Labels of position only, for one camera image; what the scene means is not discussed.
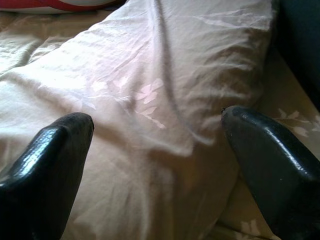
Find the pillow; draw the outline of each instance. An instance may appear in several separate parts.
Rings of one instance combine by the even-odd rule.
[[[119,0],[2,0],[0,11],[58,14],[102,9]]]
[[[221,110],[261,96],[273,19],[271,0],[129,0],[0,76],[5,159],[59,116],[93,118],[62,239],[207,236],[238,176]]]

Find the red fabric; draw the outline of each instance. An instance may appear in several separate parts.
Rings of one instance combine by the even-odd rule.
[[[0,0],[0,9],[26,9],[47,6],[39,0]]]
[[[49,7],[52,7],[54,9],[60,9],[68,12],[91,11],[91,10],[101,9],[110,5],[110,2],[103,5],[98,5],[98,6],[76,6],[76,5],[64,3],[59,0],[40,0],[40,1],[43,3],[46,3]]]
[[[52,7],[68,12],[91,11],[108,7],[112,2],[98,6],[77,6],[59,0],[0,0],[0,9],[25,9],[38,7]]]

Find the red pillow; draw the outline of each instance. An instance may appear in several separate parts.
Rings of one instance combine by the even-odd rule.
[[[0,0],[0,11],[54,14],[108,7],[119,0]]]

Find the bed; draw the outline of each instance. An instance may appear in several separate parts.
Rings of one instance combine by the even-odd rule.
[[[317,71],[301,81],[272,38],[277,12],[271,0],[1,12],[0,168],[83,112],[95,130],[62,240],[279,239],[221,127],[224,108],[255,108],[320,159]]]

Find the dark blue fabric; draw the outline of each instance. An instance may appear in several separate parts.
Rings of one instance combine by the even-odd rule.
[[[280,0],[277,47],[320,111],[320,0]]]

